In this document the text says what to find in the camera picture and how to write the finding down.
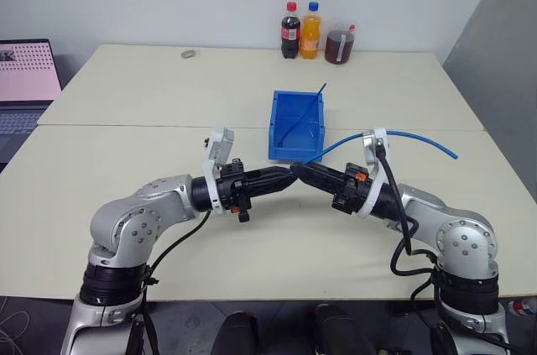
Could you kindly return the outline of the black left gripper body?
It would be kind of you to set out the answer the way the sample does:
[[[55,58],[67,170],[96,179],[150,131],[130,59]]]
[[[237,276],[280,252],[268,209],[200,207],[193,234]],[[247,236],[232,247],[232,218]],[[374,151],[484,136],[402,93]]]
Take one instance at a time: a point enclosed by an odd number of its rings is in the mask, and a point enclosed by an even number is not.
[[[242,161],[233,159],[222,166],[216,187],[222,207],[238,216],[238,221],[249,222],[248,210],[252,208],[249,184],[261,175],[260,170],[245,172]]]

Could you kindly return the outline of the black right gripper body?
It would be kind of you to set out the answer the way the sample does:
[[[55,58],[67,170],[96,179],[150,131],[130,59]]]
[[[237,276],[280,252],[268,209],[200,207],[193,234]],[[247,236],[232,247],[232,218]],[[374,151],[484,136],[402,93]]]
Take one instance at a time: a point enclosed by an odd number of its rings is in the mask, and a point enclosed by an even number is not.
[[[370,191],[368,170],[357,164],[347,164],[341,189],[333,195],[331,206],[346,214],[357,213]]]

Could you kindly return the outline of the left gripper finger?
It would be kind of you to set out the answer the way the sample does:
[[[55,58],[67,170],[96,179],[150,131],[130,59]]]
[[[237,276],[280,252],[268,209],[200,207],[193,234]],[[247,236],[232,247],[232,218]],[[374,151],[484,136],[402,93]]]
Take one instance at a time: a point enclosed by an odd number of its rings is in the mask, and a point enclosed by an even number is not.
[[[250,171],[252,183],[294,183],[295,174],[287,167],[269,166]]]
[[[283,191],[293,183],[252,183],[249,181],[249,196],[258,197]]]

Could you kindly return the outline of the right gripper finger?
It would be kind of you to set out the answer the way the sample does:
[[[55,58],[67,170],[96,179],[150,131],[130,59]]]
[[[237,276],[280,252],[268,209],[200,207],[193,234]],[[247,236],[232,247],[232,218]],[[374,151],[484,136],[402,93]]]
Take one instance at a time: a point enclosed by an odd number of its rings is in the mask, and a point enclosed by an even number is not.
[[[348,175],[318,163],[298,164],[298,177],[305,183],[344,183]]]
[[[298,177],[298,166],[293,167],[293,173],[297,176],[298,179],[300,179]],[[333,196],[339,196],[343,191],[346,181],[344,183],[305,183],[305,184],[315,187],[316,189],[329,193]]]

